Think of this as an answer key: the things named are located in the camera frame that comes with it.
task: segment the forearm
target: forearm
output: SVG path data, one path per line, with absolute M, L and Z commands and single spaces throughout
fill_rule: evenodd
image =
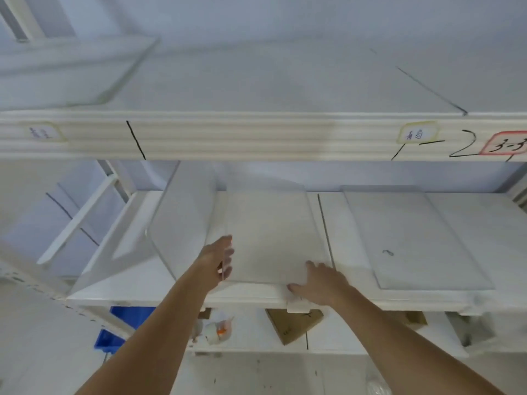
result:
M 427 339 L 392 319 L 349 287 L 333 305 L 395 394 L 502 394 Z
M 168 395 L 207 295 L 198 276 L 196 269 L 189 269 L 77 394 Z

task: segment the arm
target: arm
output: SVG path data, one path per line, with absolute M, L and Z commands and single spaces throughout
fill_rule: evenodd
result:
M 315 267 L 307 262 L 307 269 L 307 284 L 290 284 L 289 290 L 331 306 L 366 348 L 393 393 L 502 394 L 466 365 L 384 313 L 350 286 L 342 273 L 323 263 Z
M 207 293 L 222 280 L 232 237 L 206 245 L 192 266 L 132 337 L 96 371 L 77 395 L 168 395 Z

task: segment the white floor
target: white floor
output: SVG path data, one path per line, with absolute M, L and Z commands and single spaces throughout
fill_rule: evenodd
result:
M 0 283 L 0 395 L 73 394 L 103 363 L 99 327 L 22 286 Z M 188 354 L 173 394 L 365 394 L 368 358 Z M 527 354 L 488 354 L 467 364 L 510 395 L 527 388 Z

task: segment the blue plastic bin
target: blue plastic bin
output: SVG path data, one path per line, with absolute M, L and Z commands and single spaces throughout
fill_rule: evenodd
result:
M 154 309 L 153 306 L 112 306 L 110 312 L 137 329 L 154 312 Z M 109 331 L 101 330 L 94 348 L 113 355 L 122 344 L 124 344 L 124 339 Z

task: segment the label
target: label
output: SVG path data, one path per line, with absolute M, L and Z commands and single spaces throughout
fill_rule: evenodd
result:
M 27 128 L 31 138 L 42 141 L 66 141 L 58 127 L 50 124 L 36 124 Z
M 435 141 L 438 138 L 439 125 L 434 120 L 407 123 L 400 128 L 398 144 L 420 144 Z
M 527 151 L 527 132 L 499 132 L 481 149 L 480 155 L 516 155 Z

